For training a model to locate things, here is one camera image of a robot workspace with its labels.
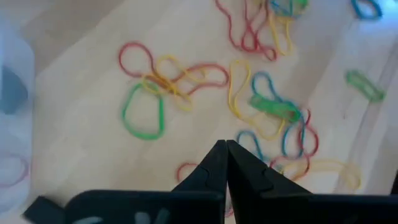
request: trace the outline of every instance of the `plastic container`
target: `plastic container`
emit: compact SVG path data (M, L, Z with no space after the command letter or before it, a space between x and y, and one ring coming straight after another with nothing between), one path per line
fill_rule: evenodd
M30 189L34 54L0 17L0 217Z

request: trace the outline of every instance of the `wooden surface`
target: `wooden surface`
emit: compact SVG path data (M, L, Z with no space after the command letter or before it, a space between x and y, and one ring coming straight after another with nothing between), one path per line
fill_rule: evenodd
M241 1L221 2L233 11L238 38ZM233 49L226 18L213 0L0 2L0 12L20 27L36 56L34 158L27 203L38 195L67 203L88 189L171 190L179 164L200 162L217 139L234 139L239 130L250 128L228 109L227 89L213 88L194 94L191 113L178 110L167 97L161 139L147 142L131 136L119 114L127 92L139 80L123 74L116 60L119 48L130 40L146 44L156 57L175 55L186 66L218 62L228 67L233 60L246 59L254 71L268 71L282 96L311 108L320 137L316 158L358 165L363 185L356 194L388 194L398 168L398 2L379 1L384 17L376 22L355 18L349 2L310 1L292 28L294 53L276 63ZM148 71L142 53L131 53L126 61L129 68ZM383 103L370 105L347 87L344 74L350 68L365 71L387 89ZM221 74L209 76L218 79ZM243 78L244 71L237 70L235 90ZM259 85L266 89L265 83ZM247 112L250 94L247 90L239 99ZM154 97L141 94L133 103L132 120L155 128ZM272 132L269 122L265 125ZM249 140L243 144L254 150ZM280 153L279 140L262 139L261 145L271 157ZM314 174L299 184L313 192L354 193L335 174ZM15 214L1 223L24 222Z

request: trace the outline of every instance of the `white plastic bin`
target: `white plastic bin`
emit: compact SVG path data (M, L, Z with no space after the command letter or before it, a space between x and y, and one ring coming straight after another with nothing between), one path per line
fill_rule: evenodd
M34 54L0 17L0 217L30 189Z

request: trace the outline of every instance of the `wooden floor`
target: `wooden floor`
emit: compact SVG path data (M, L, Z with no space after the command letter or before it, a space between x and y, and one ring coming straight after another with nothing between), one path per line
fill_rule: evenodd
M241 1L221 2L233 12L238 39ZM363 184L356 192L335 174L314 174L299 184L320 193L388 194L398 168L398 2L380 0L384 17L376 22L358 20L350 2L310 1L291 31L294 53L275 63L232 48L226 18L214 0L0 2L0 13L21 28L36 56L27 203L38 195L67 203L88 189L171 190L181 163L200 162L217 139L234 139L241 129L251 128L228 109L227 89L213 88L194 94L191 113L178 110L167 97L161 139L131 136L119 114L129 89L140 80L126 76L117 63L118 50L130 40L146 44L156 57L172 54L186 66L217 62L227 68L233 60L246 59L253 71L269 72L282 96L311 109L320 137L316 158L350 162L362 170ZM129 54L126 61L131 69L149 69L142 53ZM386 99L370 105L348 88L344 74L351 68L386 89ZM221 74L209 76L219 79ZM235 90L244 76L244 70L236 71ZM260 85L265 91L266 83ZM239 99L245 111L250 94L247 90ZM155 128L154 97L142 94L133 104L136 125ZM273 125L267 126L272 132ZM268 156L280 153L280 140L260 143ZM243 144L253 151L249 139ZM1 223L24 222L15 214Z

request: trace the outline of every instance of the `green rubber band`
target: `green rubber band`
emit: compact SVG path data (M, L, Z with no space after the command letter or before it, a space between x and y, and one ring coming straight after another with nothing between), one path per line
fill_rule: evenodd
M293 123L298 121L301 116L301 112L295 106L286 102L270 100L258 94L250 98L249 104L259 111L276 115Z
M153 88L154 90L158 90L157 86L153 83L148 84L150 88ZM129 109L130 104L131 104L131 99L132 96L135 94L135 92L142 88L142 84L139 83L135 85L134 87L131 88L129 92L129 96L126 100L126 102L123 104L122 108L122 113L121 113L121 118L123 121L124 127L132 134L133 136L142 139L142 140L156 140L160 137L162 137L164 133L164 104L163 104L163 97L161 95L156 95L156 97L159 99L159 130L157 133L143 133L138 131L135 127L133 127L130 122L126 118L126 111Z
M358 70L349 70L346 73L346 82L360 91L370 102L380 102L386 92L377 88L363 73Z

